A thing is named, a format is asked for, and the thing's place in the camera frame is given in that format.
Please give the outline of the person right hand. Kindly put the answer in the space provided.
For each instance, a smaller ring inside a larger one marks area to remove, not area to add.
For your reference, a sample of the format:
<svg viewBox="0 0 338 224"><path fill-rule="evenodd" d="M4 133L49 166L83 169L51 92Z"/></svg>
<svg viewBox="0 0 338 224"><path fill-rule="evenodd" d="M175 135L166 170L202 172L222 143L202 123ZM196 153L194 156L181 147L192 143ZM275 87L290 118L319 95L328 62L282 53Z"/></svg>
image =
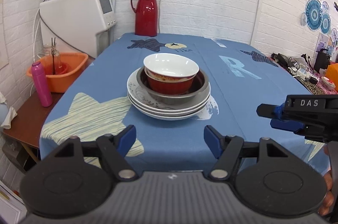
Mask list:
<svg viewBox="0 0 338 224"><path fill-rule="evenodd" d="M332 187L333 187L333 179L332 179L332 172L329 170L324 176L323 176L326 186L327 186L327 193L325 195L325 198L321 204L321 207L319 208L318 214L321 216L327 215L331 209L331 207L334 204L335 197L332 194Z"/></svg>

